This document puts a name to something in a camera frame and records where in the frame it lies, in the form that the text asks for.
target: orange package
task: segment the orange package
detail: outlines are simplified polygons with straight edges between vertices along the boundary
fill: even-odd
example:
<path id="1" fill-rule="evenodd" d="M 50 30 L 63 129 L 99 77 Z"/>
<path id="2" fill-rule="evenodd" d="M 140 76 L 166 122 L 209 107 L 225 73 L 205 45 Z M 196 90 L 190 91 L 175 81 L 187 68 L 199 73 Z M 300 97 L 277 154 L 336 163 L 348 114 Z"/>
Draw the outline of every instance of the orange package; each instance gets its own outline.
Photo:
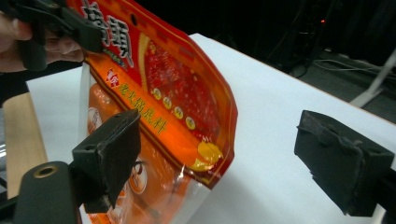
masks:
<path id="1" fill-rule="evenodd" d="M 141 115 L 136 166 L 117 206 L 91 214 L 92 223 L 187 222 L 233 160 L 229 86 L 186 34 L 136 2 L 67 4 L 103 32 L 103 53 L 87 52 L 83 69 L 86 133 L 126 109 Z"/>

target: yellow circle label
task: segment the yellow circle label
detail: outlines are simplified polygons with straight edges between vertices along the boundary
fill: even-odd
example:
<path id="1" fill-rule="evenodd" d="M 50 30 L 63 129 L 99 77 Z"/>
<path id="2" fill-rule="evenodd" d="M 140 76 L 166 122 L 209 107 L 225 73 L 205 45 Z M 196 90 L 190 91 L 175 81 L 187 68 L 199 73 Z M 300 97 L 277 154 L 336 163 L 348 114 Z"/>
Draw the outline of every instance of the yellow circle label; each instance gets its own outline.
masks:
<path id="1" fill-rule="evenodd" d="M 171 99 L 169 99 L 169 97 L 167 96 L 163 97 L 163 105 L 165 106 L 166 109 L 170 109 L 172 107 Z"/>
<path id="2" fill-rule="evenodd" d="M 183 110 L 180 108 L 180 106 L 175 107 L 175 117 L 177 119 L 183 119 Z"/>
<path id="3" fill-rule="evenodd" d="M 186 117 L 186 125 L 190 130 L 195 129 L 195 121 L 191 117 Z"/>
<path id="4" fill-rule="evenodd" d="M 156 89 L 154 89 L 154 90 L 152 90 L 152 95 L 154 96 L 154 98 L 156 99 L 156 100 L 161 100 L 161 92 L 160 92 L 160 90 L 158 90 L 157 88 Z"/>

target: finger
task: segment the finger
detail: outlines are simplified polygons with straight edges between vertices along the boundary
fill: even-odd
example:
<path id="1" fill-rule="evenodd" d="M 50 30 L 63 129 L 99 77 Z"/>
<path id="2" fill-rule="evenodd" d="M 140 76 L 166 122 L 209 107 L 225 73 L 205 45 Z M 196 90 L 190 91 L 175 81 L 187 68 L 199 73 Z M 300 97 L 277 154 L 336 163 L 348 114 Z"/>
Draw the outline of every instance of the finger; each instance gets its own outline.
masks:
<path id="1" fill-rule="evenodd" d="M 79 44 L 67 36 L 62 37 L 59 40 L 58 46 L 59 46 L 59 50 L 61 51 L 62 54 L 67 54 L 69 52 L 76 51 L 76 50 L 80 49 Z"/>
<path id="2" fill-rule="evenodd" d="M 32 38 L 32 29 L 29 23 L 11 18 L 0 12 L 0 35 L 17 40 L 28 40 Z"/>
<path id="3" fill-rule="evenodd" d="M 17 50 L 9 50 L 2 52 L 0 60 L 0 72 L 19 72 L 26 70 L 23 66 L 21 56 Z"/>
<path id="4" fill-rule="evenodd" d="M 69 52 L 80 49 L 80 46 L 70 37 L 62 37 L 60 39 L 48 39 L 46 43 L 46 50 L 52 52 L 60 52 L 67 54 Z"/>
<path id="5" fill-rule="evenodd" d="M 59 39 L 59 36 L 57 36 L 54 32 L 52 32 L 51 30 L 46 30 L 46 38 L 47 39 L 55 39 L 55 38 L 58 38 Z"/>
<path id="6" fill-rule="evenodd" d="M 80 63 L 84 60 L 84 54 L 81 49 L 62 54 L 61 52 L 47 52 L 47 63 L 54 63 L 57 61 L 69 61 Z"/>

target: cable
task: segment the cable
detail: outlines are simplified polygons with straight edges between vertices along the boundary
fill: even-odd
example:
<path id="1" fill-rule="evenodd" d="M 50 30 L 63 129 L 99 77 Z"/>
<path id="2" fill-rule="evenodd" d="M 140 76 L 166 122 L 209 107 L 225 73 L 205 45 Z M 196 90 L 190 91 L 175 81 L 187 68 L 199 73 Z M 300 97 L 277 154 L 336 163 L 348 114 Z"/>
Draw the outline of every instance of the cable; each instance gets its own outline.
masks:
<path id="1" fill-rule="evenodd" d="M 321 65 L 319 63 L 335 63 L 335 64 L 339 64 L 339 65 L 342 65 L 342 66 L 347 67 L 347 68 L 329 68 L 329 67 L 323 66 L 323 65 Z M 320 67 L 320 68 L 328 70 L 328 71 L 364 71 L 364 72 L 375 74 L 375 75 L 377 75 L 379 70 L 381 69 L 381 67 L 359 68 L 359 67 L 351 66 L 351 65 L 346 64 L 346 63 L 338 62 L 336 60 L 327 60 L 327 59 L 325 59 L 325 60 L 314 60 L 313 64 L 315 66 L 317 66 L 317 67 Z M 388 78 L 396 80 L 396 77 L 388 76 Z"/>
<path id="2" fill-rule="evenodd" d="M 293 27 L 295 25 L 295 23 L 297 22 L 297 20 L 299 19 L 301 13 L 303 12 L 304 9 L 304 2 L 302 2 L 300 4 L 300 8 L 297 11 L 296 16 L 293 18 L 293 21 L 290 24 L 290 27 Z M 276 46 L 271 50 L 271 52 L 268 54 L 268 56 L 265 58 L 265 61 L 269 61 L 273 54 L 279 49 L 279 47 L 283 44 L 283 42 L 285 41 L 286 37 L 289 35 L 290 33 L 290 29 L 288 29 L 288 31 L 285 32 L 285 34 L 283 34 L 282 38 L 280 39 L 280 41 L 276 44 Z"/>
<path id="3" fill-rule="evenodd" d="M 306 66 L 306 64 L 304 64 L 303 67 L 304 67 L 304 71 L 299 76 L 297 76 L 295 78 L 301 78 L 301 77 L 305 76 L 306 72 L 308 72 L 308 66 Z"/>

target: wooden board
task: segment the wooden board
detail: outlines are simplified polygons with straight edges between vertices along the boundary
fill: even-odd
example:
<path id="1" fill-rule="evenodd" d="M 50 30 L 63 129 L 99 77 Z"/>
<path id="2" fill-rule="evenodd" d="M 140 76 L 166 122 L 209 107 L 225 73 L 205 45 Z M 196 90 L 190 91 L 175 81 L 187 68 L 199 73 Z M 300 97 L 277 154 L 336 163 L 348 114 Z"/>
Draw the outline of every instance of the wooden board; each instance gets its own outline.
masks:
<path id="1" fill-rule="evenodd" d="M 3 104 L 7 151 L 7 196 L 18 195 L 21 178 L 33 167 L 47 162 L 30 93 L 15 96 Z"/>

